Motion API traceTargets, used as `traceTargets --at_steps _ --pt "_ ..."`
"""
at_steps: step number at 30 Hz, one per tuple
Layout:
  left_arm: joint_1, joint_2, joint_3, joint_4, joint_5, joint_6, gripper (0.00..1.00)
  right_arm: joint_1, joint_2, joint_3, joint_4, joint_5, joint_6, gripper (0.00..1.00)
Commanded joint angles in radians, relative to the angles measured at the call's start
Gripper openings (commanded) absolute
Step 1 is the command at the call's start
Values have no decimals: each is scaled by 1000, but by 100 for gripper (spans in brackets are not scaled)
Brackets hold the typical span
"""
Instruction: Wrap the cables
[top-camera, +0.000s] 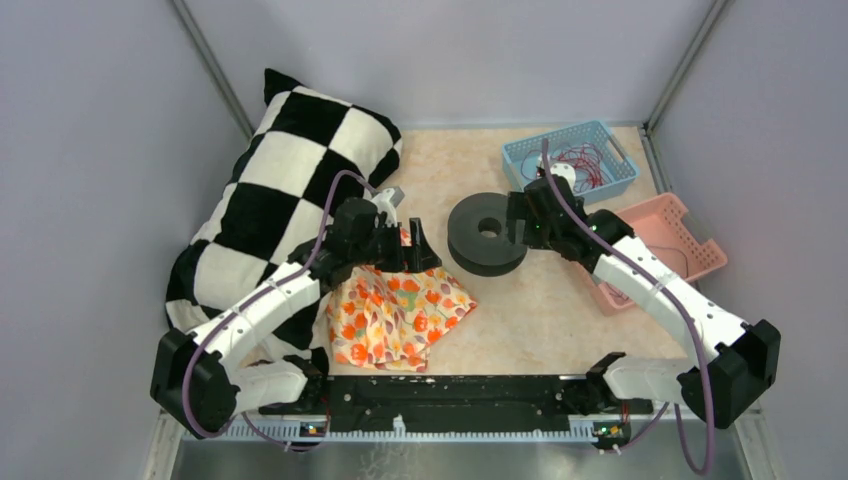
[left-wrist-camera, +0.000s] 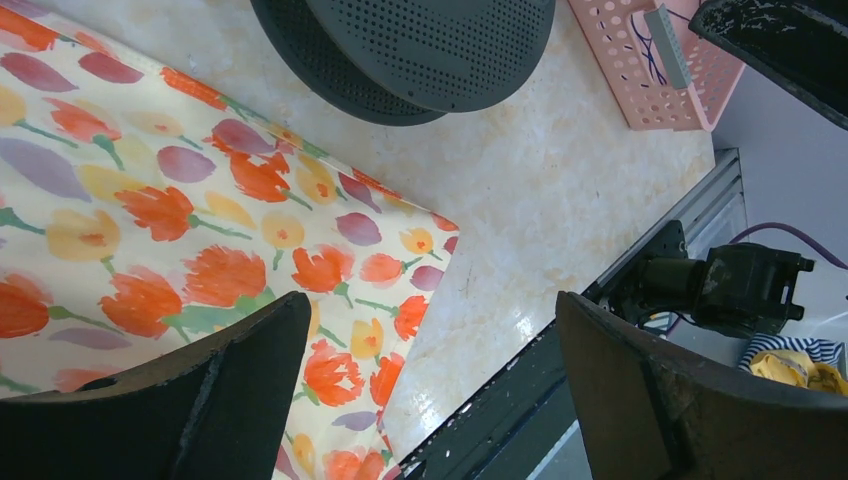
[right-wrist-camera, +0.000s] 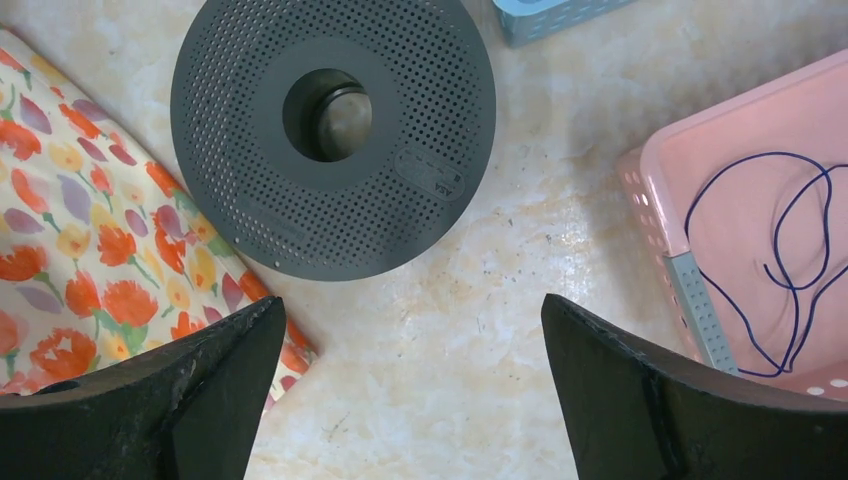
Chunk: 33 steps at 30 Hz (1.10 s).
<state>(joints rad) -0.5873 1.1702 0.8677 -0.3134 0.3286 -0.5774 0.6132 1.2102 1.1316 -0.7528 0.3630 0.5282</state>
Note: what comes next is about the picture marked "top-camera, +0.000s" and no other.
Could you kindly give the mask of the dark grey cable spool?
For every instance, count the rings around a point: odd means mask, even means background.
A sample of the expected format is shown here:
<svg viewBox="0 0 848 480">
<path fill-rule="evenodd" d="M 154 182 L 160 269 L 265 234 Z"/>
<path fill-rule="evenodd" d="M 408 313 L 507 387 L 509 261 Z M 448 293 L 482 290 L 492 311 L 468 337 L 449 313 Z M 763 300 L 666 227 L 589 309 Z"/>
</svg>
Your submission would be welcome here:
<svg viewBox="0 0 848 480">
<path fill-rule="evenodd" d="M 450 212 L 448 250 L 463 270 L 498 277 L 523 262 L 527 248 L 507 238 L 507 200 L 501 193 L 476 193 L 462 199 Z"/>
</svg>

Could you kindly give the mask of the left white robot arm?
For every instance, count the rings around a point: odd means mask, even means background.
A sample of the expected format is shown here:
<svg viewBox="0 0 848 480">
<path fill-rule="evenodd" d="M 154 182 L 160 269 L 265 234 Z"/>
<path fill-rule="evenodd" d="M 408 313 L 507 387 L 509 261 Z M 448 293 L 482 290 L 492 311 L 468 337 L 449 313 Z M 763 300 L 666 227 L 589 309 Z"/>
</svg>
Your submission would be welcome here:
<svg viewBox="0 0 848 480">
<path fill-rule="evenodd" d="M 151 398 L 198 439 L 222 435 L 233 417 L 272 404 L 308 413 L 319 404 L 321 372 L 296 354 L 244 367 L 242 360 L 305 307 L 344 283 L 354 268 L 421 273 L 441 266 L 421 222 L 402 238 L 388 192 L 349 198 L 317 237 L 229 309 L 187 332 L 169 330 L 157 346 Z"/>
</svg>

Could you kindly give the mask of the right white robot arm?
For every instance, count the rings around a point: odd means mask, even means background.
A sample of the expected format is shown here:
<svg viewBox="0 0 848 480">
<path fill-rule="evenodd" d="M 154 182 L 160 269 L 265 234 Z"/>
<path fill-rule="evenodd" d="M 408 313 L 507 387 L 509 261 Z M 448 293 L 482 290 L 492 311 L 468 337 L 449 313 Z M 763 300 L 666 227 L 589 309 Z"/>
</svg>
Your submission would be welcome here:
<svg viewBox="0 0 848 480">
<path fill-rule="evenodd" d="M 565 178 L 551 175 L 509 193 L 509 241 L 577 263 L 634 301 L 685 352 L 677 359 L 607 355 L 589 371 L 589 404 L 600 412 L 631 399 L 680 404 L 728 428 L 774 384 L 781 333 L 765 319 L 745 321 L 703 296 L 618 215 L 586 213 L 568 187 Z"/>
</svg>

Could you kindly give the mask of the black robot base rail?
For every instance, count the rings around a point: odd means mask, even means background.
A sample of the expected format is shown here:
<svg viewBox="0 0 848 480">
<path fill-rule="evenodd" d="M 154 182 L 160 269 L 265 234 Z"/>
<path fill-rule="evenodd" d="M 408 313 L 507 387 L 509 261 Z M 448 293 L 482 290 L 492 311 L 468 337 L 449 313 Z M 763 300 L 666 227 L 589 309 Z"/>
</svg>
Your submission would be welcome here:
<svg viewBox="0 0 848 480">
<path fill-rule="evenodd" d="M 316 415 L 333 433 L 388 431 L 396 417 L 413 433 L 565 431 L 573 416 L 649 414 L 649 400 L 621 402 L 583 376 L 329 376 L 291 404 L 262 415 Z"/>
</svg>

